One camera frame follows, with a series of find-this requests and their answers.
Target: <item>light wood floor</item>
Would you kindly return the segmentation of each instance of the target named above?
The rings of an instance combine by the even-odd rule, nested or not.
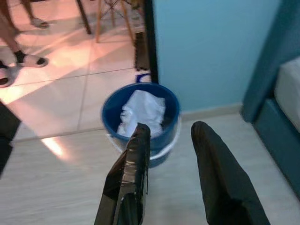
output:
[[[256,188],[272,225],[298,225],[300,203],[251,125],[238,114],[203,120],[223,138]],[[190,128],[168,160],[150,169],[144,225],[205,225]],[[0,180],[0,224],[92,225],[118,158],[105,131],[14,143]]]

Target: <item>bed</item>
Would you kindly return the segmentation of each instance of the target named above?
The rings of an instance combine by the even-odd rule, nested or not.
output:
[[[243,101],[267,150],[300,198],[300,1],[282,1]]]

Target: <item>blue wall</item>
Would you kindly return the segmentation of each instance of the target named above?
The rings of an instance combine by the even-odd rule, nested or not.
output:
[[[281,0],[154,0],[160,84],[192,111],[241,103]]]

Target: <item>white tissue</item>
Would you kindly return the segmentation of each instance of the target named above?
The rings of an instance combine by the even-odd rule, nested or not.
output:
[[[121,124],[117,133],[131,137],[137,123],[146,124],[151,131],[151,137],[159,136],[163,129],[161,123],[165,114],[165,99],[156,97],[146,91],[136,90],[122,107]]]

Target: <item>wooden chair leg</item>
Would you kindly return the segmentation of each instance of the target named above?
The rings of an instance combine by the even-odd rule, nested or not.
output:
[[[135,44],[135,39],[134,39],[134,37],[133,37],[133,33],[132,33],[132,30],[131,30],[131,27],[130,27],[130,23],[129,23],[129,20],[128,20],[127,10],[126,10],[126,7],[125,7],[125,5],[124,5],[124,1],[123,1],[123,0],[120,0],[120,2],[121,2],[123,14],[124,14],[124,18],[125,18],[125,21],[126,21],[127,29],[128,29],[128,32],[129,32],[129,35],[130,35],[132,44],[134,45],[134,44]]]
[[[112,18],[112,25],[113,27],[116,26],[115,20],[114,20],[114,9],[111,9],[111,18]]]
[[[99,36],[101,32],[101,4],[102,0],[98,0],[98,11],[97,11],[97,26],[96,26],[96,42],[99,42]]]

